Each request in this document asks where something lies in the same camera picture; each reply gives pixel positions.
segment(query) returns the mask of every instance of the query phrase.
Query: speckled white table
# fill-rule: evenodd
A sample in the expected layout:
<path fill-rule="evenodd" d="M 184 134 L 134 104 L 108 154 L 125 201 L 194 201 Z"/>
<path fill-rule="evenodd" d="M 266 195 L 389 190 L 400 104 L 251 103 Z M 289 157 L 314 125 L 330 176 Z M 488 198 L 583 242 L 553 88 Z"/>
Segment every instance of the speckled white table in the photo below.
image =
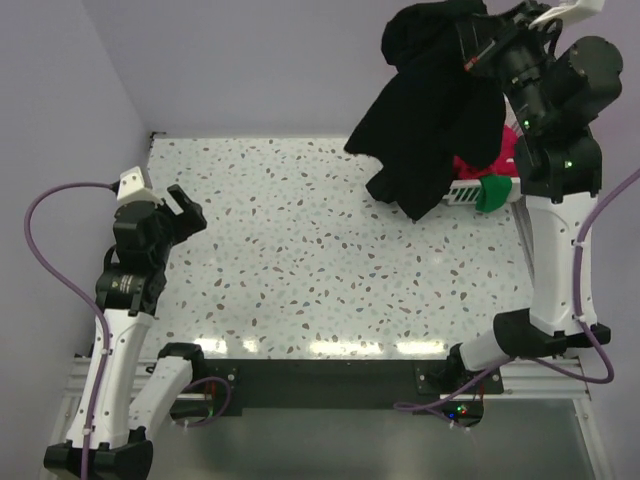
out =
<path fill-rule="evenodd" d="M 376 203 L 376 160 L 345 139 L 156 139 L 154 188 L 180 183 L 206 231 L 175 247 L 141 358 L 440 358 L 529 306 L 511 208 L 440 206 L 417 223 Z"/>

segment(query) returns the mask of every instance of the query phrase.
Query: lavender wall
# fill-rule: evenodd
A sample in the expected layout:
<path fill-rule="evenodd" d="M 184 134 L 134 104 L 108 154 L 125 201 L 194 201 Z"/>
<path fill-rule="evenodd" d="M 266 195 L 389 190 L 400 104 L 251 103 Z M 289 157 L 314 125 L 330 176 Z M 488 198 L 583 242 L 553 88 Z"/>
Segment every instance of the lavender wall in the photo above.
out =
<path fill-rule="evenodd" d="M 117 179 L 144 159 L 146 134 L 80 0 L 2 2 L 0 65 L 0 478 L 32 479 L 93 319 L 30 256 L 22 216 L 48 187 Z M 64 193 L 35 218 L 44 253 L 89 291 L 114 204 Z"/>
<path fill-rule="evenodd" d="M 154 130 L 184 135 L 347 134 L 391 75 L 378 52 L 385 22 L 409 0 L 84 0 L 125 87 Z M 499 12 L 517 0 L 486 0 Z M 574 26 L 566 46 L 599 34 L 626 60 L 621 100 L 595 122 L 605 152 L 605 190 L 640 166 L 637 45 L 640 2 L 609 0 Z M 636 187 L 594 235 L 594 290 L 615 384 L 594 388 L 600 427 L 622 479 L 637 467 L 640 415 L 640 234 Z M 597 368 L 591 359 L 589 366 Z"/>
<path fill-rule="evenodd" d="M 640 2 L 609 0 L 604 12 L 567 32 L 567 40 L 601 35 L 620 48 L 625 60 L 622 97 L 594 122 L 604 152 L 604 192 L 640 168 L 640 56 L 637 53 Z M 607 348 L 617 369 L 615 383 L 591 388 L 596 419 L 618 478 L 637 478 L 636 445 L 640 413 L 640 185 L 630 188 L 596 222 L 593 236 L 594 304 L 600 321 L 613 328 Z M 602 375 L 601 362 L 586 355 L 589 373 Z"/>

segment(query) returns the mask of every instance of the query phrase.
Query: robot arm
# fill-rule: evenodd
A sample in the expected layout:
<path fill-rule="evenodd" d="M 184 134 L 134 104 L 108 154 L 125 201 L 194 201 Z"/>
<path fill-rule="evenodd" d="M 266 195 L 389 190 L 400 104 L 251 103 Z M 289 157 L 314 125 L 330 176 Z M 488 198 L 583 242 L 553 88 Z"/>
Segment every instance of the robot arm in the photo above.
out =
<path fill-rule="evenodd" d="M 200 205 L 174 185 L 168 189 L 182 208 L 175 214 L 148 188 L 140 168 L 121 175 L 119 208 L 113 226 L 116 245 L 107 253 L 96 283 L 96 303 L 109 328 L 108 352 L 100 349 L 104 331 L 96 319 L 94 350 L 87 382 L 66 442 L 45 454 L 47 469 L 61 478 L 80 477 L 82 447 L 89 435 L 90 478 L 145 479 L 151 468 L 151 440 L 184 388 L 204 376 L 204 354 L 197 345 L 170 344 L 131 405 L 135 368 L 164 289 L 169 252 L 207 222 Z M 118 262 L 111 256 L 116 253 Z M 106 368 L 95 403 L 92 429 L 85 430 L 91 392 L 101 358 Z"/>
<path fill-rule="evenodd" d="M 479 371 L 509 358 L 590 347 L 583 325 L 601 344 L 610 341 L 591 301 L 590 235 L 576 242 L 602 180 L 602 152 L 589 123 L 621 93 L 622 57 L 600 37 L 578 40 L 558 59 L 545 50 L 564 22 L 583 20 L 603 5 L 580 0 L 550 8 L 525 1 L 504 15 L 457 25 L 465 68 L 500 83 L 522 127 L 514 160 L 534 243 L 531 308 L 498 314 L 491 331 L 455 346 L 450 356 L 458 369 Z M 579 283 L 585 301 L 579 316 L 573 298 L 576 247 L 583 250 Z"/>

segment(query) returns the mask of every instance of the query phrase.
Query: green object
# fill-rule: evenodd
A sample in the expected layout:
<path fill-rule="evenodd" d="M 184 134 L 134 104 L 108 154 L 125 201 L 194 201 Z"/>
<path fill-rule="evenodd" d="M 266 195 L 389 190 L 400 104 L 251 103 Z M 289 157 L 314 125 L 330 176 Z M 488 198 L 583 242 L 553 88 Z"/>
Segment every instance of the green object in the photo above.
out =
<path fill-rule="evenodd" d="M 507 203 L 511 193 L 511 177 L 487 175 L 480 179 L 480 184 L 482 187 L 476 200 L 476 210 L 491 213 Z"/>

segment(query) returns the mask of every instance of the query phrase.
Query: black cloth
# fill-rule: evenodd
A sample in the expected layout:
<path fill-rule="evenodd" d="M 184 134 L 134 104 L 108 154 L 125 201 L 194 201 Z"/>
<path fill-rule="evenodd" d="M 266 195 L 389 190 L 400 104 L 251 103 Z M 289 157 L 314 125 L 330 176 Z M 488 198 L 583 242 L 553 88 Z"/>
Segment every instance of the black cloth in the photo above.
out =
<path fill-rule="evenodd" d="M 453 156 L 486 168 L 500 154 L 505 102 L 500 86 L 464 70 L 455 20 L 486 14 L 481 0 L 423 3 L 386 26 L 382 54 L 398 74 L 386 85 L 345 145 L 377 158 L 367 184 L 378 201 L 396 201 L 418 220 L 453 180 Z"/>

